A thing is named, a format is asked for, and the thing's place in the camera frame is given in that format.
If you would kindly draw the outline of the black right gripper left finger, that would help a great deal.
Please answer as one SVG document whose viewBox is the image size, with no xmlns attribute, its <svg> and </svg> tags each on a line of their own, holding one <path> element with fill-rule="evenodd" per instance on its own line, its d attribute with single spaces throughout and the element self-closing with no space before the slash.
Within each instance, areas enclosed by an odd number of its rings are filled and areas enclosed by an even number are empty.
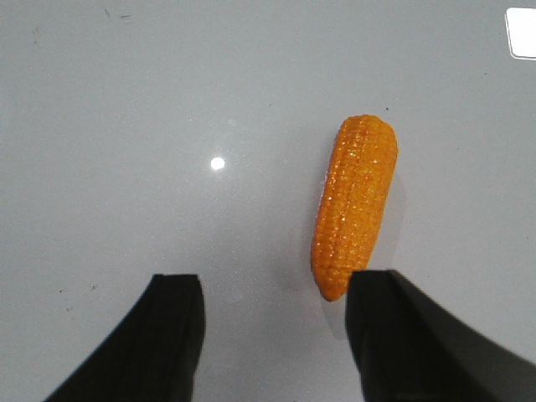
<svg viewBox="0 0 536 402">
<path fill-rule="evenodd" d="M 155 275 L 49 401 L 190 401 L 205 337 L 196 275 Z"/>
</svg>

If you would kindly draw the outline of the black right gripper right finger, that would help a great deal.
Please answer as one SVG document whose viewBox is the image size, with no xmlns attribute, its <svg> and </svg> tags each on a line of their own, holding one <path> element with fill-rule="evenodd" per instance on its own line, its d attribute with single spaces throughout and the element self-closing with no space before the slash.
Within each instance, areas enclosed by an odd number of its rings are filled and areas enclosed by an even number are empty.
<svg viewBox="0 0 536 402">
<path fill-rule="evenodd" d="M 345 326 L 367 401 L 533 401 L 535 366 L 398 271 L 355 271 Z"/>
</svg>

